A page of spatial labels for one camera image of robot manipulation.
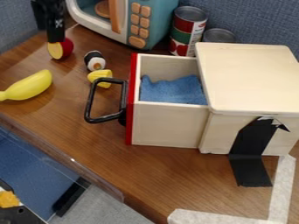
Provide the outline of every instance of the blue towel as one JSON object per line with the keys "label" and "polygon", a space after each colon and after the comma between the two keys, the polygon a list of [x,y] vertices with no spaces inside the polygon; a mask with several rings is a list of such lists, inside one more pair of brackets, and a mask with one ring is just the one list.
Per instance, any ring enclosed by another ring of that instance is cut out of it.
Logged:
{"label": "blue towel", "polygon": [[140,100],[144,102],[175,102],[207,105],[201,83],[191,74],[177,80],[152,82],[148,75],[142,77]]}

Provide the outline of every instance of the floor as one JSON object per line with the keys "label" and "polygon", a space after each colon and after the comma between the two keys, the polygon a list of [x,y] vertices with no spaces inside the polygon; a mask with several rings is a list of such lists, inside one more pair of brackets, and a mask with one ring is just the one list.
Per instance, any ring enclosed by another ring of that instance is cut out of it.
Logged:
{"label": "floor", "polygon": [[130,207],[91,185],[62,217],[49,224],[153,224]]}

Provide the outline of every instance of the soup can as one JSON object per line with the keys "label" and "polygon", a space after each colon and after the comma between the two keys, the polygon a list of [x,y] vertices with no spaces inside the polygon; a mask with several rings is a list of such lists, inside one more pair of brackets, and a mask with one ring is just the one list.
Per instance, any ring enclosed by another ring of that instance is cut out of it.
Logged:
{"label": "soup can", "polygon": [[235,43],[236,38],[234,34],[228,30],[213,28],[205,31],[203,42]]}
{"label": "soup can", "polygon": [[207,16],[200,8],[176,8],[170,33],[170,52],[177,56],[195,56],[195,44],[203,36],[206,21]]}

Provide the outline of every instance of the orange button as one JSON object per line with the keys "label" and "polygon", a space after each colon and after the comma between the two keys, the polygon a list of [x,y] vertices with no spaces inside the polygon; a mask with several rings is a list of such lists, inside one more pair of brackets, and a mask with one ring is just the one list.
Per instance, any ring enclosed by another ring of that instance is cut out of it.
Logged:
{"label": "orange button", "polygon": [[140,26],[142,26],[143,28],[149,28],[150,20],[148,18],[142,17],[140,19]]}
{"label": "orange button", "polygon": [[151,8],[149,6],[143,6],[142,7],[142,15],[144,17],[149,17],[150,16],[150,13],[151,13]]}
{"label": "orange button", "polygon": [[144,39],[133,36],[129,37],[129,43],[138,48],[144,48],[146,46],[146,42]]}
{"label": "orange button", "polygon": [[150,32],[149,30],[146,30],[146,29],[143,29],[141,28],[140,31],[139,31],[139,36],[142,37],[143,39],[146,39],[148,38],[150,35]]}
{"label": "orange button", "polygon": [[131,4],[131,10],[134,13],[139,14],[140,13],[140,4],[139,3],[132,3]]}
{"label": "orange button", "polygon": [[133,25],[139,25],[139,16],[137,16],[136,14],[132,14],[131,15],[131,23]]}
{"label": "orange button", "polygon": [[135,35],[138,35],[138,33],[139,33],[139,27],[138,26],[136,26],[136,25],[131,25],[131,32],[133,33],[133,34],[135,34]]}

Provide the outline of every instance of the gray wall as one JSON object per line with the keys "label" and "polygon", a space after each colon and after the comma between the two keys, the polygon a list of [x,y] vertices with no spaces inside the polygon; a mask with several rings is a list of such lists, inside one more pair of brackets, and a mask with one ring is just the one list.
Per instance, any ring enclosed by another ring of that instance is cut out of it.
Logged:
{"label": "gray wall", "polygon": [[239,42],[286,45],[299,59],[298,0],[181,0],[207,12],[208,27],[232,31]]}
{"label": "gray wall", "polygon": [[37,33],[30,0],[0,0],[0,53]]}

